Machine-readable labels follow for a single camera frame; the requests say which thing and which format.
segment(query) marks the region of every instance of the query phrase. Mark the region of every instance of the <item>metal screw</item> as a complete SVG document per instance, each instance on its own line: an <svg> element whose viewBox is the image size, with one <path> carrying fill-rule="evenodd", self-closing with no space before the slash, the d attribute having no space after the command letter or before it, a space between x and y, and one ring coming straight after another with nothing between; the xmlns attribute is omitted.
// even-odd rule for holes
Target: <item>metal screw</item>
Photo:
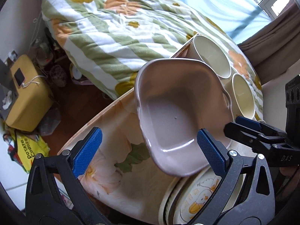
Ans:
<svg viewBox="0 0 300 225"><path fill-rule="evenodd" d="M236 156L238 155L238 153L237 153L236 151L234 151L234 150L231 150L231 151L229 152L229 154L230 154L231 156L233 156L233 157L236 157Z"/></svg>
<svg viewBox="0 0 300 225"><path fill-rule="evenodd" d="M257 156L260 160L263 160L265 158L265 156L263 154L258 154Z"/></svg>
<svg viewBox="0 0 300 225"><path fill-rule="evenodd" d="M63 150L62 151L63 156L67 156L68 154L70 154L70 150Z"/></svg>
<svg viewBox="0 0 300 225"><path fill-rule="evenodd" d="M39 159L39 158L41 158L41 157L42 157L42 154L41 154L41 153L37 153L37 154L34 156L35 159Z"/></svg>

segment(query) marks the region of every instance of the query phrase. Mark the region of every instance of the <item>bed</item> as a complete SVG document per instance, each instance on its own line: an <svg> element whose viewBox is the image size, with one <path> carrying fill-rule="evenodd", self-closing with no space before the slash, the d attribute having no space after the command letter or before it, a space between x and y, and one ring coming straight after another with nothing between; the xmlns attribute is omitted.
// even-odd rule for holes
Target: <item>bed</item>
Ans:
<svg viewBox="0 0 300 225"><path fill-rule="evenodd" d="M43 0L42 15L71 62L114 100L134 86L145 63L205 35L247 79L256 118L263 118L260 81L247 58L213 21L179 0Z"/></svg>

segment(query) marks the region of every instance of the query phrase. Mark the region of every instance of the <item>wooden floor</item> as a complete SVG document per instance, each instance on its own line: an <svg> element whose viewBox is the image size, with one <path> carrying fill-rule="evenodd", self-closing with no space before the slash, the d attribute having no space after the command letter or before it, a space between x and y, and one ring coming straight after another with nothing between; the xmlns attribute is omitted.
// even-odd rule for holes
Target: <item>wooden floor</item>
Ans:
<svg viewBox="0 0 300 225"><path fill-rule="evenodd" d="M49 155L54 156L82 126L113 101L104 99L102 91L94 85L68 82L63 88L51 87L51 90L59 103L61 122L53 134L43 139L50 147Z"/></svg>

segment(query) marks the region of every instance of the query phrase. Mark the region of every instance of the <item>yellow stool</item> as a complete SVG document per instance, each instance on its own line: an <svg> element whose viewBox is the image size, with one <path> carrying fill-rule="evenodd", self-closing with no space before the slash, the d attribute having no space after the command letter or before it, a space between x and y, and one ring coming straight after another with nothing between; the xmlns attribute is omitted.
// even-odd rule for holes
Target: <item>yellow stool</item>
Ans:
<svg viewBox="0 0 300 225"><path fill-rule="evenodd" d="M53 94L42 77L33 80L39 82L39 84L30 83L26 88L22 86L18 87L14 78L14 74L18 68L21 69L25 77L24 84L39 75L27 55L20 56L12 65L10 70L18 91L18 98L12 106L5 122L12 128L31 132L37 127L43 116L52 106L53 101L49 96L53 96Z"/></svg>

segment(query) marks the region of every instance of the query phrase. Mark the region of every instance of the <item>smartphone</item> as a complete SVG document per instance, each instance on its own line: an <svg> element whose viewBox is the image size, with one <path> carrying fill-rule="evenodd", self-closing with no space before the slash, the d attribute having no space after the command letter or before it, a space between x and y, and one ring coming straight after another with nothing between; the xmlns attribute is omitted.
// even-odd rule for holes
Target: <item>smartphone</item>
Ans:
<svg viewBox="0 0 300 225"><path fill-rule="evenodd" d="M25 81L24 74L22 73L20 68L17 69L17 71L14 74L14 77L15 77L15 80L16 80L19 87Z"/></svg>

